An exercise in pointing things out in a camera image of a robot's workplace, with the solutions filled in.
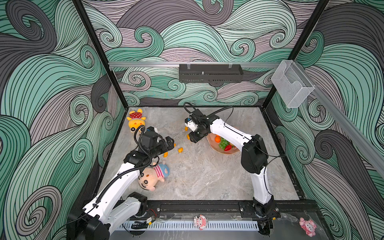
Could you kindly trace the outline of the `green grape bunch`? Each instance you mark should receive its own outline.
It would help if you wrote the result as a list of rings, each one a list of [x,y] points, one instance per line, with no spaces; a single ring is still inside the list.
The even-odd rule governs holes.
[[[230,144],[226,139],[224,138],[221,138],[221,142],[219,143],[219,147],[224,150],[225,146],[227,146],[228,144]]]

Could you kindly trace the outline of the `red strawberry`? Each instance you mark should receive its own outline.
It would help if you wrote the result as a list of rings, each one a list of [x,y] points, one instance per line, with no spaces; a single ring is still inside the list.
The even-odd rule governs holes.
[[[225,146],[224,151],[225,151],[225,152],[228,152],[228,151],[230,151],[232,148],[233,148],[233,146],[232,146],[231,144],[228,144],[227,146]]]

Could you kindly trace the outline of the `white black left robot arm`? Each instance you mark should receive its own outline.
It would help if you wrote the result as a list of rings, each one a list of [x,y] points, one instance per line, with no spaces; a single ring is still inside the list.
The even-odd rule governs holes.
[[[171,137],[163,138],[157,129],[140,126],[134,133],[136,148],[126,155],[109,183],[82,210],[70,212],[67,223],[68,240],[107,240],[130,217],[143,208],[146,197],[134,194],[119,203],[121,196],[142,171],[154,165],[153,159],[175,147]]]

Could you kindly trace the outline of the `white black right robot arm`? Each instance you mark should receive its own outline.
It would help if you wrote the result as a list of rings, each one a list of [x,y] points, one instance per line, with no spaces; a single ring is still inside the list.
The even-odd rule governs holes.
[[[279,218],[280,212],[273,194],[269,191],[267,166],[271,155],[268,154],[263,138],[237,130],[216,115],[227,107],[207,116],[191,103],[184,103],[183,107],[189,113],[185,126],[191,130],[188,134],[190,141],[197,143],[209,134],[215,134],[233,144],[242,153],[241,165],[251,177],[256,215],[266,219]]]

